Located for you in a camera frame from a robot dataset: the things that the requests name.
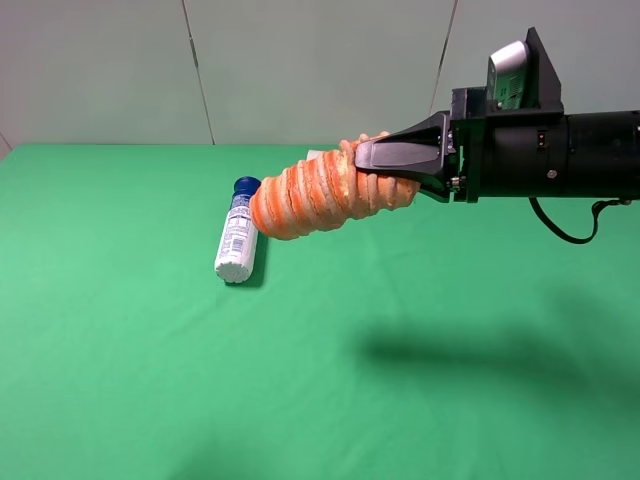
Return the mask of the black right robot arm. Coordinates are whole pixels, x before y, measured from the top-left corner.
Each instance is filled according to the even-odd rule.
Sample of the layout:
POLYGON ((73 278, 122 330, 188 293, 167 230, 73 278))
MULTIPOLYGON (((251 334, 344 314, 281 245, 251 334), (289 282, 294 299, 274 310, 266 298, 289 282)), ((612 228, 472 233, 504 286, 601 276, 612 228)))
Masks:
POLYGON ((480 87, 451 108, 357 148, 366 173, 419 183, 442 203, 481 198, 639 197, 639 114, 564 113, 559 103, 501 110, 480 87))

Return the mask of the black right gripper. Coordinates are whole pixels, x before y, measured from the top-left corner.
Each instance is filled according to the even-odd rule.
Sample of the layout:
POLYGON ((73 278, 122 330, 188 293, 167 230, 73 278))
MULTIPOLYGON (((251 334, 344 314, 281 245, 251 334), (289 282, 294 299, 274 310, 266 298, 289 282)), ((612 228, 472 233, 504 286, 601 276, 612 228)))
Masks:
POLYGON ((355 166, 366 173, 415 181, 438 202, 481 198, 568 198, 569 121, 559 87, 534 89, 533 105, 500 110, 484 87, 451 94, 449 112, 438 111, 402 131, 360 144, 355 166))

